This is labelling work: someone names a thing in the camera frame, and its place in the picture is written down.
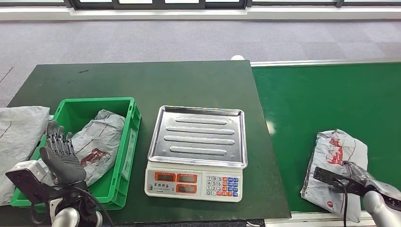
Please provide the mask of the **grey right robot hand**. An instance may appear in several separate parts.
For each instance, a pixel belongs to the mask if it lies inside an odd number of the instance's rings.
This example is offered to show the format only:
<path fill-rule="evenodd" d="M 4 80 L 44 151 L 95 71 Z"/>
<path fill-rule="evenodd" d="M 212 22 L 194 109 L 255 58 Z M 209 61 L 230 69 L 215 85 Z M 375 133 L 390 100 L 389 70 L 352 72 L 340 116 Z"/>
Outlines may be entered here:
<path fill-rule="evenodd" d="M 376 189 L 372 185 L 366 186 L 368 181 L 373 179 L 373 176 L 369 172 L 351 161 L 343 161 L 343 164 L 350 172 L 350 179 L 357 182 L 351 185 L 352 189 L 357 192 L 357 195 L 364 196 L 368 191 L 376 192 Z"/>

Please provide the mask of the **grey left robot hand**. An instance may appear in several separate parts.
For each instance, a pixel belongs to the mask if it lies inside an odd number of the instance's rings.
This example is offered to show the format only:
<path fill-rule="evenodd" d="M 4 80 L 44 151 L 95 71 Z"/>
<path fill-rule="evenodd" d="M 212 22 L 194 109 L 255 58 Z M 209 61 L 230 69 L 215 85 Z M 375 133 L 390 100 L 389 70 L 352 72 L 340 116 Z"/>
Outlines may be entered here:
<path fill-rule="evenodd" d="M 80 165 L 72 144 L 72 133 L 64 137 L 64 127 L 50 121 L 46 128 L 46 145 L 40 147 L 40 157 L 57 184 L 68 185 L 84 181 L 87 173 Z"/>

